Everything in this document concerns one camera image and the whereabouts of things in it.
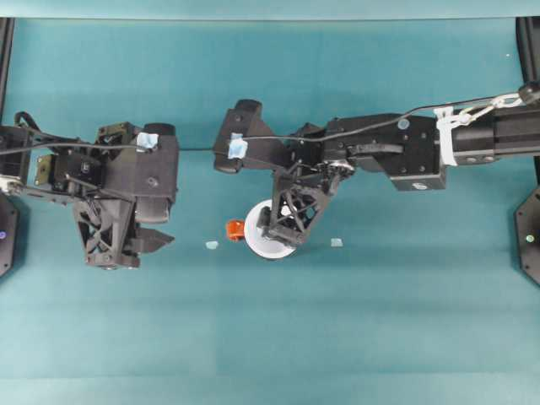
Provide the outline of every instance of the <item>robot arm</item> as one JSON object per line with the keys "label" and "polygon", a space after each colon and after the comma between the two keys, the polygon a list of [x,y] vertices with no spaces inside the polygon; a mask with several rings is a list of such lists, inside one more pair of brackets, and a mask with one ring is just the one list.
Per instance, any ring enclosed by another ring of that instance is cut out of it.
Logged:
{"label": "robot arm", "polygon": [[[47,148],[27,184],[30,153]],[[94,143],[42,132],[26,113],[0,127],[0,188],[9,196],[72,204],[85,261],[102,268],[138,267],[139,255],[174,238],[142,224],[169,220],[176,199],[175,128],[124,122],[100,128]]]}
{"label": "robot arm", "polygon": [[[384,172],[398,191],[422,192],[444,189],[449,165],[539,155],[539,98],[540,86],[531,83],[519,93],[420,107],[405,115],[305,124],[287,137],[275,136],[264,123],[259,102],[241,100],[224,119],[213,147],[214,167],[233,174],[242,168],[273,170],[272,200],[248,214],[245,231],[257,254],[281,258],[306,242],[341,181],[358,168]],[[458,105],[464,108],[454,111]],[[436,117],[414,115],[421,110]],[[540,213],[540,201],[537,205]],[[540,245],[537,249],[540,282]],[[533,265],[527,266],[531,273]]]}

